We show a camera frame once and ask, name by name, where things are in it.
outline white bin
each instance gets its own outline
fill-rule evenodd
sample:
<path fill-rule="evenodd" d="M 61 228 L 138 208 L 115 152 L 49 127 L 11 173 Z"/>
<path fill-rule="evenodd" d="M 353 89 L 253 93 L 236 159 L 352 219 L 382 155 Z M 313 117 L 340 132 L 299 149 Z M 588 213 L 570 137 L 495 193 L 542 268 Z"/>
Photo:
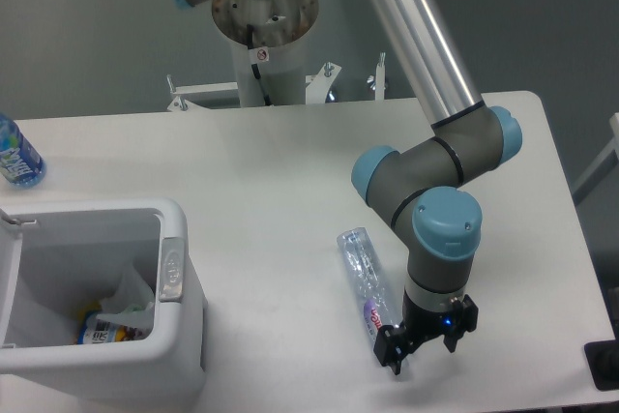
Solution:
<path fill-rule="evenodd" d="M 201 389 L 206 299 L 176 203 L 66 202 L 5 212 L 0 373 L 80 398 L 152 398 Z M 15 219 L 18 224 L 11 224 Z M 74 344 L 80 309 L 113 294 L 130 262 L 155 291 L 152 333 L 144 340 Z"/>

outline metal bolt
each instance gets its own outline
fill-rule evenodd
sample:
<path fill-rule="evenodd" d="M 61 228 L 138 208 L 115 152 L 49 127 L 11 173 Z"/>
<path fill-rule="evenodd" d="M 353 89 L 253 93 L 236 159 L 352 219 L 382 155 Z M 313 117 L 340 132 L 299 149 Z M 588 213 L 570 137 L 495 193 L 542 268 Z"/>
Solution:
<path fill-rule="evenodd" d="M 335 87 L 331 87 L 329 92 L 327 93 L 327 99 L 325 99 L 325 103 L 334 103 L 338 101 L 338 90 Z"/>
<path fill-rule="evenodd" d="M 187 111 L 190 109 L 189 106 L 187 105 L 187 102 L 185 102 L 185 98 L 183 96 L 179 96 L 178 101 L 181 104 L 181 110 Z"/>
<path fill-rule="evenodd" d="M 168 85 L 168 86 L 169 86 L 169 88 L 170 88 L 170 94 L 171 94 L 171 95 L 174 95 L 174 94 L 176 93 L 176 86 L 175 86 L 175 85 L 174 85 L 174 83 L 172 82 L 172 75 L 171 75 L 171 74 L 169 74 L 169 75 L 167 76 L 167 85 Z"/>
<path fill-rule="evenodd" d="M 331 77 L 331 72 L 335 69 L 336 67 L 333 66 L 333 63 L 331 62 L 327 62 L 325 63 L 325 77 Z"/>

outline water bottle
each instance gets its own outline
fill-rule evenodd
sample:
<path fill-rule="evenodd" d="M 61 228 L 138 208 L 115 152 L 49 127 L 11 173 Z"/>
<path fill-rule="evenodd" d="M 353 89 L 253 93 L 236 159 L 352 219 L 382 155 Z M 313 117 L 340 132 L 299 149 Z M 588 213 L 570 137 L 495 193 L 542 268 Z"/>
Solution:
<path fill-rule="evenodd" d="M 338 246 L 373 347 L 381 326 L 399 325 L 401 307 L 394 304 L 391 288 L 364 227 L 340 234 Z"/>
<path fill-rule="evenodd" d="M 45 175 L 45 163 L 15 121 L 0 113 L 0 173 L 14 186 L 31 188 Z"/>

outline silver metal tube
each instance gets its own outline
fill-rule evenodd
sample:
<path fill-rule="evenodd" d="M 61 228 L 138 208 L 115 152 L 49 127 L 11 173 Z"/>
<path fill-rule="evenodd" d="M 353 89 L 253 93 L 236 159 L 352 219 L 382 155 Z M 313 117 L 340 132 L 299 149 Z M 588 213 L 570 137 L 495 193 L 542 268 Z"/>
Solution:
<path fill-rule="evenodd" d="M 434 0 L 372 0 L 431 124 L 482 100 Z"/>

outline warning sticker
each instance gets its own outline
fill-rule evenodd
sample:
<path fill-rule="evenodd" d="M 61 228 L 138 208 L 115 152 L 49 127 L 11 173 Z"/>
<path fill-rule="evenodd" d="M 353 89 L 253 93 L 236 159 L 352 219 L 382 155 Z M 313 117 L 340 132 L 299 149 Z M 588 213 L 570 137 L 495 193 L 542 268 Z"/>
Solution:
<path fill-rule="evenodd" d="M 250 62 L 252 65 L 269 61 L 269 47 L 250 49 Z"/>

